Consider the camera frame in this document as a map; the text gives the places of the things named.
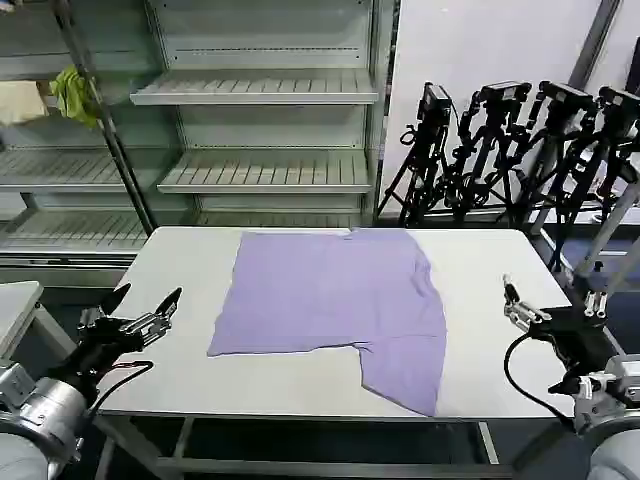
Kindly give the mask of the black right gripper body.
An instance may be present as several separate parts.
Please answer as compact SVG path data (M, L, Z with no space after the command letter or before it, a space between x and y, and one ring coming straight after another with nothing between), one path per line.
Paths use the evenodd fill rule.
M543 312L551 316L545 327L546 338L567 374L602 371L618 354L604 331L604 319L595 314L587 316L584 308L576 306L553 307Z

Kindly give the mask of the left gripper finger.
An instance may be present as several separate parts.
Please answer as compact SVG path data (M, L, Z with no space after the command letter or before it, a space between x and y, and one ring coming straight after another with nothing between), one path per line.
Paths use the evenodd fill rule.
M171 292L154 312L146 313L135 320L126 321L119 332L129 341L133 348L146 348L163 337L171 328L171 318L178 309L182 288Z
M131 284L126 283L107 294L97 306L84 309L81 312L77 329L86 330L94 326L98 319L109 317L121 304L130 288Z

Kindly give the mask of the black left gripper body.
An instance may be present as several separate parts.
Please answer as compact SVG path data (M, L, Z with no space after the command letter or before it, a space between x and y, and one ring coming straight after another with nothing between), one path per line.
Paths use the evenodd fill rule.
M76 349L48 370L50 379L64 382L81 394L97 394L97 386L124 354L143 349L140 331L130 332L124 319L102 317L87 327Z

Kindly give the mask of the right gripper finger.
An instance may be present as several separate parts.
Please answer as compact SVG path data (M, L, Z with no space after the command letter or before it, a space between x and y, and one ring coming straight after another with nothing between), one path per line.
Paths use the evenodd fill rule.
M584 315L587 318L605 319L608 294L604 291L589 291L584 302Z
M535 308L523 301L511 280L511 277L504 274L504 315L510 322L522 331L528 331L533 324L549 322L550 315L540 309Z

